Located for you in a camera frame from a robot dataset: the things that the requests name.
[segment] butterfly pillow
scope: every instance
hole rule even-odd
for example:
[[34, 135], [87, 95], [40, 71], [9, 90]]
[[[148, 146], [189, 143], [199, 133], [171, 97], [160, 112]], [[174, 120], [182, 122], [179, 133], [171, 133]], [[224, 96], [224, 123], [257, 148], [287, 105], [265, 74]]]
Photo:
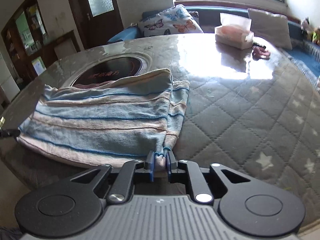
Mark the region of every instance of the butterfly pillow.
[[138, 27], [144, 37], [203, 33], [200, 26], [182, 4], [143, 19], [138, 22]]

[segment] towel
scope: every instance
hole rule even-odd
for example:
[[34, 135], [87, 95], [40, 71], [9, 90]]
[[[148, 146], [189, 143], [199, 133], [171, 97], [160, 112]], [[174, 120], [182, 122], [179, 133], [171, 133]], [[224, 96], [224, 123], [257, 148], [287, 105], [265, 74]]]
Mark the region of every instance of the towel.
[[90, 89], [46, 85], [35, 111], [19, 126], [17, 141], [80, 167], [122, 167], [153, 151], [161, 170], [179, 137], [188, 93], [189, 82], [173, 82], [169, 69]]

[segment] folded towel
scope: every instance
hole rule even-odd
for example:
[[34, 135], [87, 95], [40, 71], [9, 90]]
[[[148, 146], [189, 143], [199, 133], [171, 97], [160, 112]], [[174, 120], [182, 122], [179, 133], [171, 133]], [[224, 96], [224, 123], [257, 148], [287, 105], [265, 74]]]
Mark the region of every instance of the folded towel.
[[165, 168], [187, 107], [188, 81], [169, 69], [122, 78], [94, 89], [45, 86], [17, 141], [59, 162], [121, 167], [156, 153]]

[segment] pink butterfly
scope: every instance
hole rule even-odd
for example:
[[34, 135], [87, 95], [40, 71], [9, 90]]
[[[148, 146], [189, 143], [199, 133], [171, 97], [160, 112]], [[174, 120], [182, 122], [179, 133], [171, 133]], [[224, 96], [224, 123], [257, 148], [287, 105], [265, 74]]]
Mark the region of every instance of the pink butterfly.
[[153, 31], [156, 28], [161, 28], [162, 26], [163, 26], [162, 19], [160, 19], [156, 23], [154, 22], [153, 24], [146, 25], [145, 28], [148, 28], [149, 30]]

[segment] table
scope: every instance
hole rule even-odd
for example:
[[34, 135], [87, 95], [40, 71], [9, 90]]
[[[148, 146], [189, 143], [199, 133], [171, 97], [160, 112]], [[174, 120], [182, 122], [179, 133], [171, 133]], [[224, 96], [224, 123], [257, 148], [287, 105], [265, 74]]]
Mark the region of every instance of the table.
[[[320, 218], [320, 96], [305, 76], [263, 39], [271, 59], [254, 61], [215, 42], [214, 34], [179, 34], [119, 42], [55, 62], [28, 85], [4, 112], [4, 127], [30, 115], [44, 84], [61, 87], [70, 77], [119, 53], [152, 59], [140, 74], [170, 68], [174, 80], [190, 81], [188, 107], [173, 152], [206, 167], [218, 162], [292, 191], [307, 208], [303, 225]], [[81, 171], [18, 145], [0, 141], [4, 163], [29, 187], [50, 184]], [[164, 191], [181, 192], [177, 186]]]

